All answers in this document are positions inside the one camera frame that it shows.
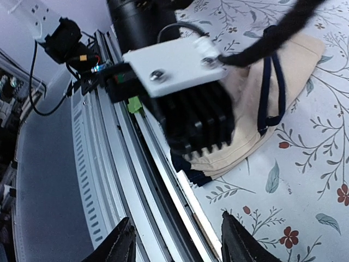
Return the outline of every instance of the yellow connector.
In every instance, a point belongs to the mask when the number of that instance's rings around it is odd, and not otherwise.
[[[80,56],[80,61],[87,61],[87,55]]]

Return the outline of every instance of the table surface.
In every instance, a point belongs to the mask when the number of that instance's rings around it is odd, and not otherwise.
[[[256,41],[292,4],[196,0],[178,16],[201,26],[221,50],[232,53]],[[281,261],[346,261],[349,2],[328,1],[304,32],[322,39],[326,51],[282,124],[228,174],[193,190],[219,237],[218,214],[228,210]]]
[[[38,109],[52,110],[70,79],[66,71],[52,82]],[[93,251],[75,168],[70,110],[66,100],[51,116],[32,112],[21,127],[14,217],[18,261],[81,261]]]

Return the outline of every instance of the bolt head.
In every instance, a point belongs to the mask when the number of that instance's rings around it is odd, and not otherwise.
[[[162,83],[166,80],[166,72],[163,69],[155,70],[149,76],[150,80],[153,82]]]

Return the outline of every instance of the red wire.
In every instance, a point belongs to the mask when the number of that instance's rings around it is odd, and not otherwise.
[[[97,64],[99,64],[99,62],[100,62],[100,57],[96,55],[96,58],[98,58]]]

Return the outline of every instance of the cloth with navy trim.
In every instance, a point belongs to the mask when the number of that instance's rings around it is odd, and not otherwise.
[[[192,159],[172,155],[173,166],[198,186],[233,169],[271,137],[324,50],[322,41],[299,33],[271,57],[247,68],[230,68],[222,82],[234,102],[232,144],[211,154],[203,150],[202,157],[194,153]]]

